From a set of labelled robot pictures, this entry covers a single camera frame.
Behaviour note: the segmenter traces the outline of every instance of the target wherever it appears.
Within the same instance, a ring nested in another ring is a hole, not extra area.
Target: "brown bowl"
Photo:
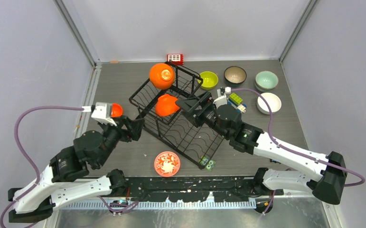
[[[228,67],[225,72],[225,81],[228,86],[237,87],[241,83],[243,83],[247,78],[246,71],[238,66],[230,66]]]

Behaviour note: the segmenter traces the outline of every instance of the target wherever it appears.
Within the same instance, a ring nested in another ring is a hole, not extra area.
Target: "yellow-green bowl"
[[[204,71],[199,76],[202,78],[203,83],[201,85],[201,88],[205,90],[213,89],[218,84],[218,75],[216,75],[214,72],[211,71]]]

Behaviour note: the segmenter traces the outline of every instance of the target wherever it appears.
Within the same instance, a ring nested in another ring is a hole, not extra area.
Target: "light green bowl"
[[[262,71],[255,76],[255,87],[261,92],[274,89],[278,82],[278,77],[271,71]]]
[[[202,78],[203,83],[201,85],[201,88],[205,90],[210,90],[214,88],[218,84],[218,75],[216,75],[214,72],[211,71],[204,71],[199,76]]]

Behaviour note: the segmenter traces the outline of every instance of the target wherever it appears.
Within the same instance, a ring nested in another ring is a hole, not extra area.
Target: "white bowl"
[[[261,94],[261,96],[263,96],[263,98],[268,102],[272,113],[275,113],[281,109],[282,102],[277,95],[272,93],[263,93]],[[260,110],[260,112],[267,115],[270,114],[267,105],[265,104],[264,100],[262,100],[261,97],[258,97],[257,99],[257,107]]]

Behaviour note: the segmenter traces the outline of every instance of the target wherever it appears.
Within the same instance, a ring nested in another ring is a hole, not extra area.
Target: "floor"
[[[111,216],[107,210],[64,209],[61,210],[56,228],[330,227],[321,201],[314,197],[275,198],[273,204],[272,211],[261,218],[260,214],[253,209],[134,210],[129,214],[115,217]]]
[[[124,115],[131,119],[138,115],[138,110],[128,98],[148,79],[148,73],[154,63],[118,63],[103,64],[99,77],[94,101],[119,103],[124,109]],[[207,61],[186,62],[184,66],[196,71],[213,71],[219,76],[218,87],[225,86],[223,72],[229,66],[239,66],[247,72],[247,79],[240,87],[255,88],[254,79],[257,73],[268,70],[279,78],[278,86],[272,90],[282,101],[282,108],[274,115],[273,135],[277,138],[307,149],[299,118],[289,92],[288,84],[278,60],[252,61]],[[269,116],[259,112],[256,107],[257,97],[251,93],[237,92],[247,104],[247,111],[243,121],[251,125],[267,129]],[[98,130],[100,127],[90,120],[88,130]],[[120,142],[111,154],[106,164],[100,170],[91,171],[91,177],[107,174],[113,169],[120,169],[125,176],[157,176],[153,162],[156,156],[170,148],[147,132],[142,132],[138,142]],[[213,160],[216,166],[212,171],[200,170],[187,159],[181,158],[181,168],[178,176],[217,176],[217,175],[254,175],[259,167],[268,167],[284,170],[287,167],[271,163],[269,159],[240,153],[229,146],[227,141],[222,142],[216,151]]]

